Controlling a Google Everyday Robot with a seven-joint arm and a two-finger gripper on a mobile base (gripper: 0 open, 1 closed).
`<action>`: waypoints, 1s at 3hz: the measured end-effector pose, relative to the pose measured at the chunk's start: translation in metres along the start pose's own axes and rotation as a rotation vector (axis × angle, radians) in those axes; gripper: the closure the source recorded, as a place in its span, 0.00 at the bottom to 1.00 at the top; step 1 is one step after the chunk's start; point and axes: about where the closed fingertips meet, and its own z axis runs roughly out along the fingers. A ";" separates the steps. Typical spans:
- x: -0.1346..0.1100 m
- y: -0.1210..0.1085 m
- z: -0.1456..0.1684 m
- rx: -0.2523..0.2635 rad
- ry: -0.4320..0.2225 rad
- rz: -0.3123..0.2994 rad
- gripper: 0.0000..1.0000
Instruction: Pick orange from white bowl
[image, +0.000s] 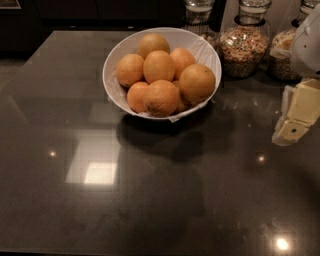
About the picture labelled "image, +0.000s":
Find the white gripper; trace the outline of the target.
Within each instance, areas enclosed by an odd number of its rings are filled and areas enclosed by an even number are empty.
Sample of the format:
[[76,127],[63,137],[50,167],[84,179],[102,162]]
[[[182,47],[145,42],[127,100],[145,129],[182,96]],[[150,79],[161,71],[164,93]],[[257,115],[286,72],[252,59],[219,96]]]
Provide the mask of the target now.
[[272,142],[297,143],[320,118],[320,4],[298,27],[291,44],[291,69],[304,78],[295,87],[286,85]]

